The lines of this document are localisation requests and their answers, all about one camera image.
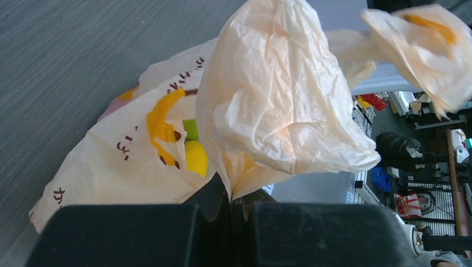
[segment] black plastic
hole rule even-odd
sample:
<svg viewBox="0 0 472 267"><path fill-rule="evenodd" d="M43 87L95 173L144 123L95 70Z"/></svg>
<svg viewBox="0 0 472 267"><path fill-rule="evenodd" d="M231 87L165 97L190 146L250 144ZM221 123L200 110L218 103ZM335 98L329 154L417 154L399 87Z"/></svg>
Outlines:
<svg viewBox="0 0 472 267"><path fill-rule="evenodd" d="M69 206L27 266L414 266L380 206L229 203L219 176L182 205Z"/></svg>
<svg viewBox="0 0 472 267"><path fill-rule="evenodd" d="M415 266L388 209L371 205L256 204L255 266Z"/></svg>
<svg viewBox="0 0 472 267"><path fill-rule="evenodd" d="M196 205L64 207L26 266L195 266L202 219Z"/></svg>

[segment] gray surface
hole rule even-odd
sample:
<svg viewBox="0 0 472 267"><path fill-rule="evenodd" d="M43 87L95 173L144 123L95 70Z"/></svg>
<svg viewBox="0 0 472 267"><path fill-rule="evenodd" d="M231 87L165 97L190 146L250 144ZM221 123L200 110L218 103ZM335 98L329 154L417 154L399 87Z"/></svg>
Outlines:
<svg viewBox="0 0 472 267"><path fill-rule="evenodd" d="M217 36L243 2L0 0L1 266L23 265L37 238L28 211L108 103L148 65ZM315 8L324 29L364 29L365 5Z"/></svg>
<svg viewBox="0 0 472 267"><path fill-rule="evenodd" d="M354 174L302 174L274 186L272 197L278 202L345 204L354 185Z"/></svg>

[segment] lemon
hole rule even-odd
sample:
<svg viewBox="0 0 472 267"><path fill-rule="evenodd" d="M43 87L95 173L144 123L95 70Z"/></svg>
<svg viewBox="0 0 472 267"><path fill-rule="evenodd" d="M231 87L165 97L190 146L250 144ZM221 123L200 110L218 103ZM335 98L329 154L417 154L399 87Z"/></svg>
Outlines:
<svg viewBox="0 0 472 267"><path fill-rule="evenodd" d="M187 169L194 171L205 177L208 167L207 153L198 141L188 141L185 143L185 158L187 160Z"/></svg>

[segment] blue object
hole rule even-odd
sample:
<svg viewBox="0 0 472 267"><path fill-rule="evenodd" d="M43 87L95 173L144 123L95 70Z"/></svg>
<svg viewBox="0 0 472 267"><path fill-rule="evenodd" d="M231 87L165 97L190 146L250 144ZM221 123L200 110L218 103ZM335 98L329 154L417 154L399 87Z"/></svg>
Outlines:
<svg viewBox="0 0 472 267"><path fill-rule="evenodd" d="M390 176L380 167L372 169L372 183L382 190L382 192L392 191Z"/></svg>

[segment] green apple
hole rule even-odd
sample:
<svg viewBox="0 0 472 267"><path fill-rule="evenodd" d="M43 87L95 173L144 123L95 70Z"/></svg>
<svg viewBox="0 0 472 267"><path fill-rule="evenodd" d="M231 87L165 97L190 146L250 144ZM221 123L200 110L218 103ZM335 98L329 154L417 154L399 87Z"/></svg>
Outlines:
<svg viewBox="0 0 472 267"><path fill-rule="evenodd" d="M184 130L187 132L186 140L198 140L198 131L196 130L196 121L195 119L192 120L185 120L184 123Z"/></svg>

